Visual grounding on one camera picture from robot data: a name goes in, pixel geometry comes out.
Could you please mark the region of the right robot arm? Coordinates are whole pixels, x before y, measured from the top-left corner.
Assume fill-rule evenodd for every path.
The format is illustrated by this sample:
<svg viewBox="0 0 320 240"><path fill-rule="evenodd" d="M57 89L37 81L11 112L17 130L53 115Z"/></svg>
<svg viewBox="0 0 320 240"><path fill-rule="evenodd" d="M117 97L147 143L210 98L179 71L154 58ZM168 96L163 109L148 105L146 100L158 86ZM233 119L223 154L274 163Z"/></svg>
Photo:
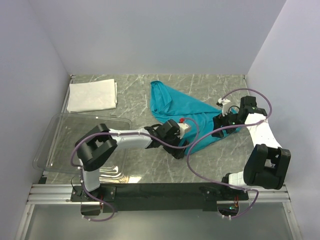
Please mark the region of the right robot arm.
<svg viewBox="0 0 320 240"><path fill-rule="evenodd" d="M284 149L275 139L267 120L267 112L257 107L254 96L245 96L240 100L238 112L233 113L233 104L228 99L219 99L217 105L222 113L213 117L213 129L226 126L246 125L249 131L253 151L243 171L228 173L222 178L219 193L222 198L230 200L237 194L237 187L262 187L279 190L282 188L291 152Z"/></svg>

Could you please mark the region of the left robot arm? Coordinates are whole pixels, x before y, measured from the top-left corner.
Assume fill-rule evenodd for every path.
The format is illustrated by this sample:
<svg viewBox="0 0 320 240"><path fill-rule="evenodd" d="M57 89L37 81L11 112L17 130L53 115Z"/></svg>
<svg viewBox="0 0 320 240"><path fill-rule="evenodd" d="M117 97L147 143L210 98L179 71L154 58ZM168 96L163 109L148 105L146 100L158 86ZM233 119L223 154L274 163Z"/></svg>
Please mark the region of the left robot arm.
<svg viewBox="0 0 320 240"><path fill-rule="evenodd" d="M115 151L131 148L153 149L163 147L176 159L181 159L189 144L183 140L191 126L184 121L173 119L163 124L146 126L137 130L116 130L106 124L98 124L75 143L72 156L77 155L84 182L82 195L88 201L96 200L100 195L100 168Z"/></svg>

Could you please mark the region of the teal t shirt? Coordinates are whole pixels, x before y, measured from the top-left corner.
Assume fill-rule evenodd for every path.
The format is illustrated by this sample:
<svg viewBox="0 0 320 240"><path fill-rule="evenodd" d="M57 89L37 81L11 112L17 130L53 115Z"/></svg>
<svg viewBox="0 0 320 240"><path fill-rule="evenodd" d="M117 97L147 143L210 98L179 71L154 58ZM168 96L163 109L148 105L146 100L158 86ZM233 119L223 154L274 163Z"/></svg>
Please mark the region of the teal t shirt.
<svg viewBox="0 0 320 240"><path fill-rule="evenodd" d="M177 91L161 81L150 83L150 111L160 123L191 118L198 124L198 138L214 130L213 118L222 111L196 98Z"/></svg>

